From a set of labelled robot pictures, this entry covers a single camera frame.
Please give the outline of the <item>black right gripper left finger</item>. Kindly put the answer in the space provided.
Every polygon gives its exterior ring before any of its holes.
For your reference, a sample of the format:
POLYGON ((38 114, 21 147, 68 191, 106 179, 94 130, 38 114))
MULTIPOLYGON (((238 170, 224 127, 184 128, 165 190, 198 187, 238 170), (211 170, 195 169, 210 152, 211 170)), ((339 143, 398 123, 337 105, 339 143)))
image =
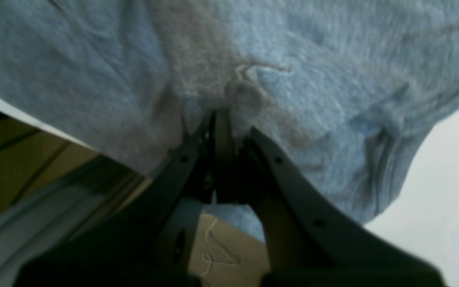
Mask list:
POLYGON ((199 216, 217 187, 216 141, 228 112, 210 112, 161 173, 117 214, 30 260, 16 287, 201 287, 188 272, 199 216))

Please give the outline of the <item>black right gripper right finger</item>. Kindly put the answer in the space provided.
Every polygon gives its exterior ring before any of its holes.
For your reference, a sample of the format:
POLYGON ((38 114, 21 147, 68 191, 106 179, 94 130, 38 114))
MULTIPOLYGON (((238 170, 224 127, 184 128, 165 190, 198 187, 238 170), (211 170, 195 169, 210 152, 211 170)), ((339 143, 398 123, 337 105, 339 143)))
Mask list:
POLYGON ((440 272, 386 243, 319 194, 252 128, 239 156, 242 194, 260 220, 271 270, 262 287, 443 287, 440 272))

